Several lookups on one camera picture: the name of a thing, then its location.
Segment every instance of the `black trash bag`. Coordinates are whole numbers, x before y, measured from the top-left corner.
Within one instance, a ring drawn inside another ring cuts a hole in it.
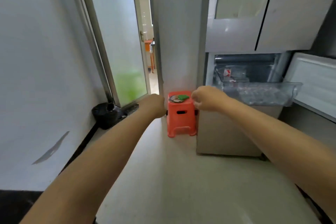
[[[127,117],[115,104],[102,103],[92,109],[92,114],[101,129],[109,129]]]

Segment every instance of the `white tile floor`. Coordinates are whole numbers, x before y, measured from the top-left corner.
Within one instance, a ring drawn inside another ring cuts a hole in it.
[[[149,73],[149,83],[150,83],[150,91],[152,94],[159,94],[159,82],[158,82],[158,74],[156,69],[154,69],[154,73]]]
[[[198,156],[196,137],[167,137],[156,119],[101,205],[99,224],[319,223],[271,163]]]

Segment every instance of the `orange chair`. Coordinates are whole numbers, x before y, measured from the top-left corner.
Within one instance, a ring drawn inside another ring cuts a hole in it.
[[[191,99],[190,91],[171,92],[168,99],[174,95],[187,95],[189,99],[182,103],[168,101],[167,129],[168,136],[175,137],[176,134],[196,135],[195,106]]]

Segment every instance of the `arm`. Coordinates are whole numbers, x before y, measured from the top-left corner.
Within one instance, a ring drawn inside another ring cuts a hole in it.
[[[92,224],[149,124],[166,114],[164,98],[153,94],[76,158],[44,191],[21,224]]]
[[[336,219],[336,155],[314,138],[210,86],[193,92],[200,110],[229,116],[294,183]]]

